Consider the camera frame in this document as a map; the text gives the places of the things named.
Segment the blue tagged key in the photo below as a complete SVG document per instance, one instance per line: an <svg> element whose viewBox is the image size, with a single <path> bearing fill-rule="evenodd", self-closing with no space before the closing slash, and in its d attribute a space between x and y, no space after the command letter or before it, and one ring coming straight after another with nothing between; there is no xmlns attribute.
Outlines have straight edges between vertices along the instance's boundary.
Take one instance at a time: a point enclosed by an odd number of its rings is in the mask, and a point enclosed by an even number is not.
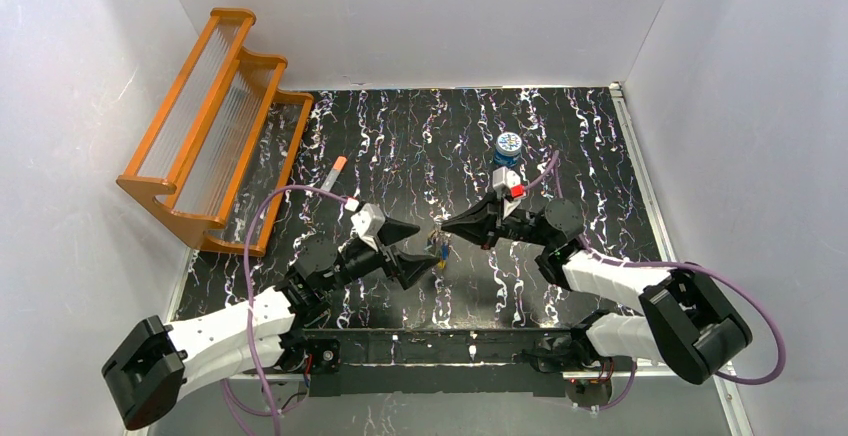
<svg viewBox="0 0 848 436"><path fill-rule="evenodd" d="M429 242L429 249L430 249L431 253L434 256L437 256L438 259L439 259L437 267L441 270L444 270L447 266L448 260L449 260L450 255L451 255L451 235L447 234L447 233L436 232L436 233L434 233L433 235L430 236L430 238L428 239L428 242ZM448 259L445 260L445 261L440 259L440 246L443 243L448 243L450 245L450 255L449 255Z"/></svg>

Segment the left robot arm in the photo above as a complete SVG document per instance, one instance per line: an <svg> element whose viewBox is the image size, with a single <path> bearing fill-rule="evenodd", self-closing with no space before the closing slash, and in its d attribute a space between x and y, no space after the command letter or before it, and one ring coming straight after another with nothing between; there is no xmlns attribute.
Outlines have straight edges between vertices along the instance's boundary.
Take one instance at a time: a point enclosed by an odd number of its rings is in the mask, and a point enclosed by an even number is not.
<svg viewBox="0 0 848 436"><path fill-rule="evenodd" d="M439 262L397 248L419 230L388 218L374 234L344 245L313 235L283 279L252 301L188 320L153 315L136 323L101 369L124 427L145 428L200 388L278 365L297 346L290 332L322 319L333 292L354 281L380 271L403 289L414 286Z"/></svg>

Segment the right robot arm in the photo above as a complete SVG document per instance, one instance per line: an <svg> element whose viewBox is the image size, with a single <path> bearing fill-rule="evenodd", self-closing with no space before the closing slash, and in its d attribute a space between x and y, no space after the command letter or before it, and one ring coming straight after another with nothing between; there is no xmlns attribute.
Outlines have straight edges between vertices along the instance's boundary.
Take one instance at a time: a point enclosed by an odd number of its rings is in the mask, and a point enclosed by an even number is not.
<svg viewBox="0 0 848 436"><path fill-rule="evenodd" d="M535 262L549 284L631 309L629 315L600 311L572 328L565 352L584 363L647 359L701 384L753 341L747 322L705 270L596 254L584 244L582 212L569 200L552 199L533 212L489 192L441 228L483 249L502 239L538 245Z"/></svg>

